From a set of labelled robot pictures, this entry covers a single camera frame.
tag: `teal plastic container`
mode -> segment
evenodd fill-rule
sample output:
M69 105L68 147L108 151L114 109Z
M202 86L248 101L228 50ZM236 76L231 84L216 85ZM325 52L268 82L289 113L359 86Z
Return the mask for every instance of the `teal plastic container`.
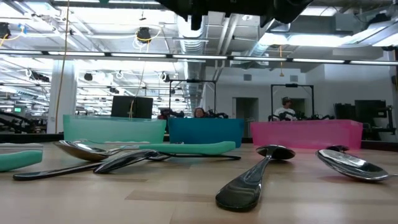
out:
M170 143L211 144L232 141L239 148L243 127L243 119L170 118Z
M63 115L66 141L163 142L165 120Z

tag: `desk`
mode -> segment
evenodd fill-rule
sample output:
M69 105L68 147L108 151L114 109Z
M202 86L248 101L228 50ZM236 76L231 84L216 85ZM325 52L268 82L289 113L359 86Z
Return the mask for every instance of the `desk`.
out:
M45 144L44 161L18 172L74 166L81 160ZM271 163L262 201L249 213L215 205L215 194L262 157L251 144L230 153L240 161L179 159L141 162L115 174L91 171L31 182L0 173L0 223L4 224L255 224L397 223L398 180L364 184L331 170L314 150L297 149L285 163ZM353 154L398 173L398 154Z

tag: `doorway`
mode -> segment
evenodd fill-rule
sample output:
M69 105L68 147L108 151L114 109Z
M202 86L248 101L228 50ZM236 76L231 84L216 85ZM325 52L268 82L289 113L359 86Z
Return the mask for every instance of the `doorway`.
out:
M259 99L258 98L233 98L234 118L244 120L243 137L250 138L250 123L259 120Z
M292 104L290 109L293 109L296 114L306 113L305 111L305 99L303 98L291 98Z

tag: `teal utensil handle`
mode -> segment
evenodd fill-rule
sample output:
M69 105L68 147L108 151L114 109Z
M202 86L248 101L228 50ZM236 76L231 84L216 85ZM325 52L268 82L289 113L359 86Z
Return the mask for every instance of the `teal utensil handle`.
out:
M0 172L18 169L42 162L43 151L29 150L10 154L0 154Z
M153 149L171 154L219 155L235 149L235 142L225 141L214 144L149 144L139 149Z

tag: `white shirt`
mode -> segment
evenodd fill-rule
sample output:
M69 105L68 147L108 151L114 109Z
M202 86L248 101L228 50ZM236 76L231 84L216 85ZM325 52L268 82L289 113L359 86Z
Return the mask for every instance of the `white shirt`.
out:
M291 114L296 114L296 112L294 112L294 110L292 110L292 109L290 109L290 108L286 109L286 108L281 107L281 108L278 108L278 109L275 110L274 115L279 116L279 115L280 115L281 113L283 113L283 112L288 112L288 113L291 113ZM286 118L288 118L288 119L290 119L290 120L292 120L292 121L296 121L296 120L297 120L296 117L293 117L293 116L290 115L290 114L286 114Z

